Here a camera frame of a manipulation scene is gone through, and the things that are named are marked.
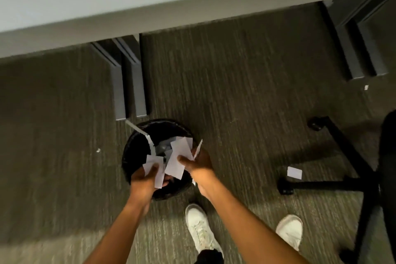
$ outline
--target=hand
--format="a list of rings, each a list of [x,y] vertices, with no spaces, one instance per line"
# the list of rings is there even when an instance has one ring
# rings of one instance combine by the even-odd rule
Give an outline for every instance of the hand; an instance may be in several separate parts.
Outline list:
[[[191,150],[191,153],[194,155],[196,152],[196,148]],[[178,156],[177,160],[181,163],[188,172],[190,172],[191,177],[198,184],[199,191],[203,196],[208,198],[205,184],[213,177],[216,177],[215,172],[212,167],[212,162],[210,160],[210,156],[204,148],[201,148],[198,156],[194,161],[189,160],[184,156]]]
[[[157,188],[154,188],[155,176],[157,175],[159,165],[156,163],[151,167],[150,172],[145,176],[145,170],[140,167],[131,176],[131,194],[127,205],[138,205],[143,209],[143,215],[149,211],[152,194]],[[165,176],[162,187],[168,185],[169,176]]]

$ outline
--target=shoelace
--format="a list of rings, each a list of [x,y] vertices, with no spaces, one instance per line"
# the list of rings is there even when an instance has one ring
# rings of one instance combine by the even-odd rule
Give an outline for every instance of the shoelace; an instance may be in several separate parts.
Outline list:
[[[198,237],[199,245],[201,249],[210,249],[212,247],[213,238],[209,242],[209,234],[204,228],[204,223],[199,222],[197,225],[194,226],[195,232]]]
[[[293,235],[291,235],[290,233],[286,233],[286,235],[288,236],[288,243],[294,248],[294,249],[297,249],[298,248],[298,245],[299,245],[299,241],[300,241],[300,238],[298,238],[298,237],[296,237],[296,236],[293,236]]]

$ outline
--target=sneaker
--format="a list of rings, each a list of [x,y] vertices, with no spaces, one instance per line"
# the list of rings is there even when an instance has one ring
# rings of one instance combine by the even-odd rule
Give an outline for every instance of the sneaker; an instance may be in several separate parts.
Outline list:
[[[223,250],[215,239],[209,227],[207,216],[200,206],[195,203],[187,206],[186,223],[198,253],[204,249],[215,249],[221,252],[224,258]]]
[[[303,222],[295,215],[288,215],[283,218],[275,232],[284,240],[287,244],[298,251],[301,239],[303,237]]]

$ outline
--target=office chair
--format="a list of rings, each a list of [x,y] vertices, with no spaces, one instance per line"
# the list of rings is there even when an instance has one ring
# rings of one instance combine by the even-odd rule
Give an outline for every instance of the office chair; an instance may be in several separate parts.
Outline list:
[[[364,261],[369,250],[376,218],[382,207],[393,258],[396,258],[396,110],[389,113],[382,124],[379,165],[376,171],[371,169],[329,117],[314,117],[308,121],[308,127],[314,131],[327,127],[359,177],[345,176],[342,181],[302,182],[291,182],[286,178],[280,178],[278,180],[279,193],[291,195],[294,189],[363,192],[363,205],[354,249],[344,249],[339,256],[347,264],[360,264]]]

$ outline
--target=chair leg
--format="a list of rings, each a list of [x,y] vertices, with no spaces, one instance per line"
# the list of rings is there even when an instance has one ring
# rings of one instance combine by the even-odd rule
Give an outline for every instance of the chair leg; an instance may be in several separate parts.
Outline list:
[[[365,194],[356,233],[355,247],[353,251],[345,249],[340,252],[340,258],[345,264],[363,264],[367,259],[379,213],[378,197],[373,193]]]
[[[337,143],[343,154],[347,157],[348,161],[358,173],[359,177],[369,178],[373,173],[370,165],[356,151],[355,147],[353,147],[353,145],[330,120],[329,117],[314,117],[308,122],[308,127],[314,131],[320,131],[324,126],[327,127],[330,135],[333,137],[334,141]]]
[[[360,178],[345,177],[343,181],[299,181],[291,182],[285,178],[278,180],[278,191],[282,195],[291,195],[294,189],[330,190],[330,191],[363,191]]]

